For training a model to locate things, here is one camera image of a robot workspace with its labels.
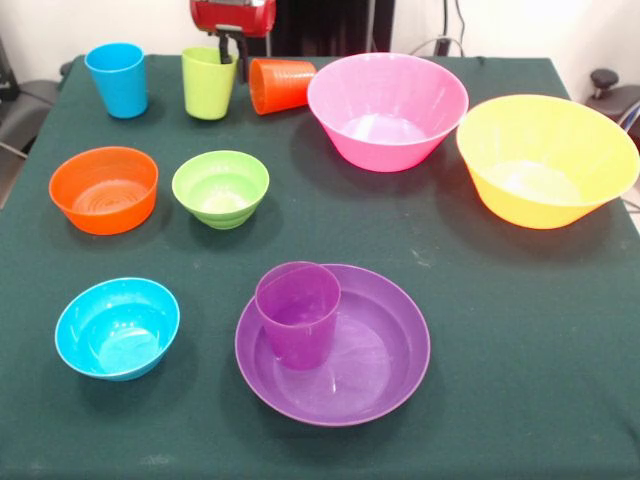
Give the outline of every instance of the black cable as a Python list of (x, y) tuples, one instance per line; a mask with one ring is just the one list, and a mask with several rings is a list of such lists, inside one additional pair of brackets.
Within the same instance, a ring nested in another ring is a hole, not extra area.
[(442, 8), (444, 9), (444, 25), (442, 27), (442, 36), (447, 36), (447, 30), (449, 30), (449, 1), (442, 0)]
[(460, 23), (462, 24), (462, 29), (460, 30), (460, 45), (462, 45), (462, 39), (464, 38), (464, 30), (467, 28), (466, 23), (464, 23), (464, 18), (462, 18), (462, 13), (460, 12), (460, 3), (458, 0), (456, 2), (456, 11), (458, 12), (458, 18), (460, 19)]
[(640, 205), (638, 205), (637, 203), (634, 203), (634, 202), (632, 202), (630, 200), (627, 200), (626, 198), (623, 198), (622, 201), (626, 205), (630, 206), (631, 208), (635, 208), (637, 210), (637, 211), (633, 211), (631, 213), (640, 213)]

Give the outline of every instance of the yellow bowl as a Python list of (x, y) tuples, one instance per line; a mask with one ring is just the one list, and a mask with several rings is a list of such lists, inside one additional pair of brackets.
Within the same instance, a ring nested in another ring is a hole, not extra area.
[(631, 188), (638, 150), (613, 121), (542, 95), (495, 98), (469, 111), (460, 153), (484, 204), (508, 222), (558, 228)]

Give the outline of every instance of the green cup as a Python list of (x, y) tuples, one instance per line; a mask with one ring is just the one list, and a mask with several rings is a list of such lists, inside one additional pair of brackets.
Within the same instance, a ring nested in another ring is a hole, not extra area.
[(193, 157), (173, 175), (173, 195), (198, 220), (218, 230), (242, 225), (269, 188), (269, 172), (255, 157), (219, 150)]
[(238, 58), (220, 63), (217, 48), (192, 47), (182, 52), (182, 82), (187, 113), (202, 120), (227, 114)]

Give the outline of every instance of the blue bowl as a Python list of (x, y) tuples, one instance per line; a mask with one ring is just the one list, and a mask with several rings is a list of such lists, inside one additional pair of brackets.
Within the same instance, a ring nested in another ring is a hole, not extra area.
[(180, 307), (165, 287), (144, 278), (116, 278), (67, 305), (56, 326), (56, 349), (84, 375), (132, 380), (158, 364), (179, 325)]

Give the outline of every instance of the table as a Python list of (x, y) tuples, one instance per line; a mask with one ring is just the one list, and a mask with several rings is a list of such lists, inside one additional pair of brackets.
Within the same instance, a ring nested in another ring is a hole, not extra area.
[[(566, 95), (545, 59), (437, 61), (472, 104)], [(640, 475), (640, 241), (619, 201), (560, 230), (519, 228), (482, 206), (453, 135), (418, 167), (375, 174), (342, 160), (307, 109), (255, 115), (246, 86), (225, 119), (189, 118), (178, 57), (148, 57), (148, 112), (111, 119), (79, 62), (0, 214), (2, 478)], [(70, 156), (112, 144), (154, 157), (157, 207), (130, 233), (94, 237), (56, 210), (47, 184)], [(255, 216), (228, 232), (171, 195), (178, 166), (215, 149), (271, 173)], [(322, 429), (244, 384), (236, 322), (260, 275), (297, 259), (375, 270), (415, 299), (433, 351), (404, 406)], [(121, 384), (77, 375), (53, 343), (68, 301), (118, 276), (163, 283), (182, 309), (165, 360)]]

